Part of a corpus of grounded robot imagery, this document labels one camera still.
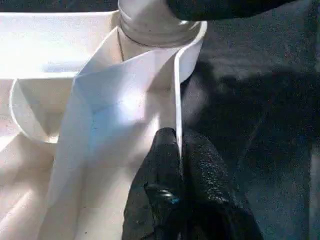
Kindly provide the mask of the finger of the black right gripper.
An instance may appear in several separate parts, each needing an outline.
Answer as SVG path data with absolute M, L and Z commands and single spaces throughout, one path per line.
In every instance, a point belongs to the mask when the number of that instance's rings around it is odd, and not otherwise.
M 185 21 L 252 17 L 283 5 L 282 0 L 167 0 L 172 13 Z

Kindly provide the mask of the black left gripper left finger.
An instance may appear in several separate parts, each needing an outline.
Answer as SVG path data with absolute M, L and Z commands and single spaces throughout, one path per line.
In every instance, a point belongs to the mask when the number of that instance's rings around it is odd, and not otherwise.
M 129 189 L 123 240 L 177 240 L 185 221 L 180 153 L 173 128 L 159 129 Z

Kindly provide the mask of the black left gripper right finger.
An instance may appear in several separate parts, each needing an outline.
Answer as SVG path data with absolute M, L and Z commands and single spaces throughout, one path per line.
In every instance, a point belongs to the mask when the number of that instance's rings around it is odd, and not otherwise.
M 183 134 L 186 193 L 207 240 L 262 240 L 245 194 L 232 181 L 225 161 L 204 135 Z

